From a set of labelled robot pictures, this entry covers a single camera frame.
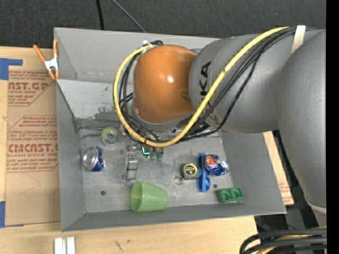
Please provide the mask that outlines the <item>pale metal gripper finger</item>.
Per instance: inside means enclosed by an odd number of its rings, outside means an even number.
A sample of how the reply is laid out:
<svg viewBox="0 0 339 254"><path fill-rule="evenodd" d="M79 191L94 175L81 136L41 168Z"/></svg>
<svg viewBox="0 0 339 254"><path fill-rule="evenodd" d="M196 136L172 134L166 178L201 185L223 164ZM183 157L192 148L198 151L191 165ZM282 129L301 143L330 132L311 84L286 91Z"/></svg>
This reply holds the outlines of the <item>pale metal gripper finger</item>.
<svg viewBox="0 0 339 254"><path fill-rule="evenodd" d="M138 159L134 153L131 154L131 179L136 178Z"/></svg>
<svg viewBox="0 0 339 254"><path fill-rule="evenodd" d="M131 157L131 154L127 153L126 158L125 158L125 170L123 174L124 180L132 180L131 171L130 171L130 157Z"/></svg>

